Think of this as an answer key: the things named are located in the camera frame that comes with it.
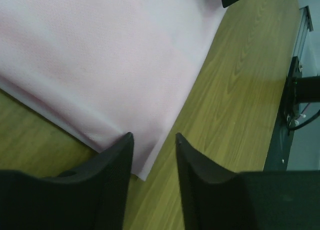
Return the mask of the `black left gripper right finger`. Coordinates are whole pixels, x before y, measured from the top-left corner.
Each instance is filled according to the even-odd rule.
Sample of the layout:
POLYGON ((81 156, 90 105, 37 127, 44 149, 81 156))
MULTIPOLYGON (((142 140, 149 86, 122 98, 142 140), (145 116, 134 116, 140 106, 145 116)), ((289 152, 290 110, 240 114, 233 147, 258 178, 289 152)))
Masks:
POLYGON ((319 229, 319 171, 236 173, 199 152, 180 133, 175 147, 185 229, 319 229))

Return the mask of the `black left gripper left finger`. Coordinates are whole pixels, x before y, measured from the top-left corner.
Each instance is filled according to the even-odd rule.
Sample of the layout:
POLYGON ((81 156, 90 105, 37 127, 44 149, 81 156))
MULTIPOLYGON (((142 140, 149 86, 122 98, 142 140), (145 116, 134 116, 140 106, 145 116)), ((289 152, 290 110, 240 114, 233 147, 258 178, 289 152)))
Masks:
POLYGON ((3 230, 121 230, 133 162, 126 133, 85 163, 55 177, 0 172, 3 230))

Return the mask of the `pink t-shirt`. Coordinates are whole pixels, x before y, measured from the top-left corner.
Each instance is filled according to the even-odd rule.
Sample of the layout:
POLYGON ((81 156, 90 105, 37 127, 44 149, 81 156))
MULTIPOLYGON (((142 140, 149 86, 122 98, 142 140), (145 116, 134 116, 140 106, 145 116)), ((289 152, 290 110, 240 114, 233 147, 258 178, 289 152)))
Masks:
POLYGON ((145 180, 225 13, 222 0, 0 0, 0 87, 97 152, 131 132, 145 180))

